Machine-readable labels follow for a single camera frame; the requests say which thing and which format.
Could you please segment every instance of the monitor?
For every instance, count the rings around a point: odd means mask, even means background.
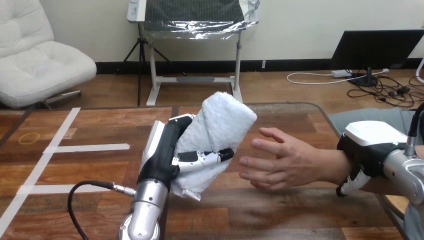
[[[349,82],[362,87],[377,85],[372,69],[398,69],[424,35],[417,30],[344,31],[331,59],[333,70],[366,70],[366,76]],[[352,74],[357,78],[364,74]]]

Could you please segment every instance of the monitor stand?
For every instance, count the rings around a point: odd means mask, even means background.
[[[349,80],[349,83],[356,86],[360,86],[360,87],[375,87],[377,86],[378,81],[377,81],[377,78],[372,75],[371,70],[372,70],[371,67],[367,68],[366,76],[365,74],[362,74],[362,73],[352,73],[352,77],[348,77],[346,79],[365,76],[358,79]]]

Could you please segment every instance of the gray sleeve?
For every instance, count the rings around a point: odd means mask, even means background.
[[[407,134],[414,111],[393,109],[364,108],[332,114],[329,117],[338,134],[344,133],[350,123],[359,121],[381,121],[389,124],[396,130]]]
[[[420,214],[411,204],[408,205],[405,212],[403,231],[408,236],[409,240],[424,239],[424,230],[421,225]]]

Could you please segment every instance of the black baseboard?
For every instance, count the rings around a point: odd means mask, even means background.
[[[408,58],[402,69],[418,68],[422,58]],[[286,72],[286,71],[315,71],[330,70],[331,59],[293,59],[267,60],[262,68],[262,60],[241,61],[241,72]],[[138,74],[139,62],[96,62],[97,74]],[[166,61],[156,62],[156,72],[161,74],[185,73],[233,73],[236,69],[235,61],[173,61],[168,65]],[[150,63],[142,66],[143,74],[150,74]]]

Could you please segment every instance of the human hand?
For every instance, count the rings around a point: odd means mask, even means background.
[[[301,186],[315,181],[331,182],[326,166],[329,152],[325,151],[332,150],[317,149],[277,128],[260,128],[259,132],[275,141],[253,139],[252,147],[271,153],[276,159],[242,156],[240,165],[248,167],[240,173],[242,179],[249,180],[257,188],[268,190]]]

